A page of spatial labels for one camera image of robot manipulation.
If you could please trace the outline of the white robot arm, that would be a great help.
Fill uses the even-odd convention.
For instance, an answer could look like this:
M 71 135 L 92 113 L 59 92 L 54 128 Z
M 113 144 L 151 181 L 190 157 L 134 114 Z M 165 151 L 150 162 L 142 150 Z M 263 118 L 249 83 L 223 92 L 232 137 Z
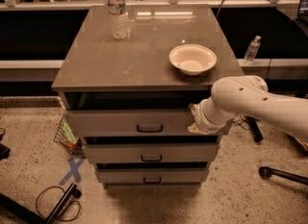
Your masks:
M 237 114 L 270 124 L 298 139 L 308 139 L 308 100 L 273 94 L 258 76 L 224 77 L 211 88 L 211 96 L 190 104 L 194 123 L 188 131 L 208 135 L 217 132 Z

